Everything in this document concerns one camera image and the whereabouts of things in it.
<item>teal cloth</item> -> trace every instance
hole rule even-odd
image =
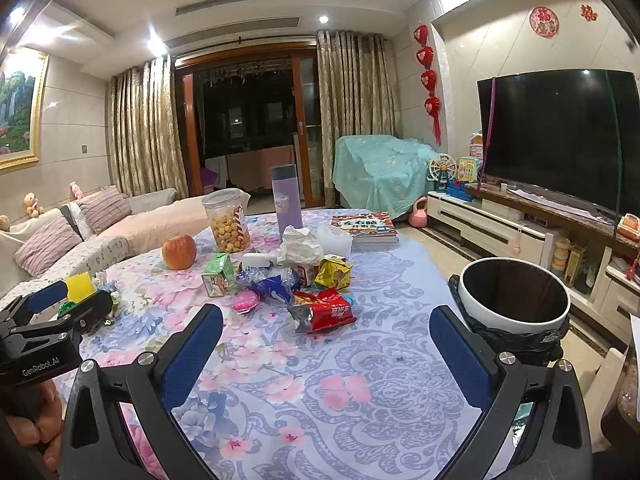
[[[416,139],[341,137],[335,143],[334,186],[350,207],[387,211],[397,218],[433,189],[427,168],[435,155],[431,146]]]

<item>landscape painting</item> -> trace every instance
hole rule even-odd
[[[0,171],[38,161],[40,105],[47,55],[9,52],[0,66]]]

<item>human hand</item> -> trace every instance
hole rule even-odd
[[[62,401],[53,381],[45,381],[38,387],[44,398],[44,406],[36,423],[19,416],[7,416],[6,421],[21,446],[34,446],[39,442],[49,443],[42,459],[48,469],[57,471],[60,461]]]

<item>water bottle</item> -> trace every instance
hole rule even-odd
[[[286,226],[302,229],[298,170],[295,164],[271,167],[271,187],[278,217],[280,238]]]

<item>tv screen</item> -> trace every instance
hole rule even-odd
[[[631,72],[552,70],[498,77],[484,173],[533,184],[616,209],[622,138],[620,212],[640,212],[640,103]],[[486,143],[492,80],[478,81]]]

